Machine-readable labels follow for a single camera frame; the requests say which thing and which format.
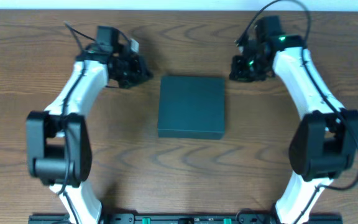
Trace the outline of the black gift box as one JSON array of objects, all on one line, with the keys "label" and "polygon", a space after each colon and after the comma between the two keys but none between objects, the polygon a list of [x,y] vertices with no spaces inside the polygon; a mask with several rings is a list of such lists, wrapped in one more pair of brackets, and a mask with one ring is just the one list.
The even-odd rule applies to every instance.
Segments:
[{"label": "black gift box", "polygon": [[222,139],[225,80],[165,76],[161,79],[157,131],[160,138]]}]

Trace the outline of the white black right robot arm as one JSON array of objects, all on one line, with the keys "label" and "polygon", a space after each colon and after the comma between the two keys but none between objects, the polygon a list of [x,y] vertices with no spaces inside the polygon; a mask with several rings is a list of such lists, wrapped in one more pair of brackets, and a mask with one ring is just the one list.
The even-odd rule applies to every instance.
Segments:
[{"label": "white black right robot arm", "polygon": [[259,82],[278,77],[300,117],[288,156],[292,168],[283,195],[266,223],[310,223],[319,196],[334,190],[334,180],[358,159],[358,111],[349,110],[331,93],[318,73],[306,37],[283,31],[278,16],[255,23],[255,37],[243,33],[230,79]]}]

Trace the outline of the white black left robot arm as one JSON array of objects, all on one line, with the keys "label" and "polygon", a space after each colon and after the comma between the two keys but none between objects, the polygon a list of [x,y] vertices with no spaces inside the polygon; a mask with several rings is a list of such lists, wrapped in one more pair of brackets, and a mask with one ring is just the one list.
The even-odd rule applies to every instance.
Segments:
[{"label": "white black left robot arm", "polygon": [[92,151],[86,127],[95,100],[110,80],[128,89],[152,78],[139,43],[114,27],[99,26],[91,43],[75,57],[73,71],[60,94],[42,111],[26,119],[30,176],[61,200],[67,213],[31,215],[29,223],[101,223],[103,204],[88,181]]}]

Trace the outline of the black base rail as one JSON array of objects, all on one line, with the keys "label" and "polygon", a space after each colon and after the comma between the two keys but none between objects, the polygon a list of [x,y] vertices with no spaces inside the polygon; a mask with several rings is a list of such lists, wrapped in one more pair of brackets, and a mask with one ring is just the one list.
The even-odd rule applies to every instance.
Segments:
[{"label": "black base rail", "polygon": [[[68,215],[31,215],[28,224],[68,223]],[[240,215],[134,215],[116,213],[102,217],[101,224],[256,224],[279,223],[271,215],[240,213]],[[310,224],[343,224],[340,215],[312,215]]]}]

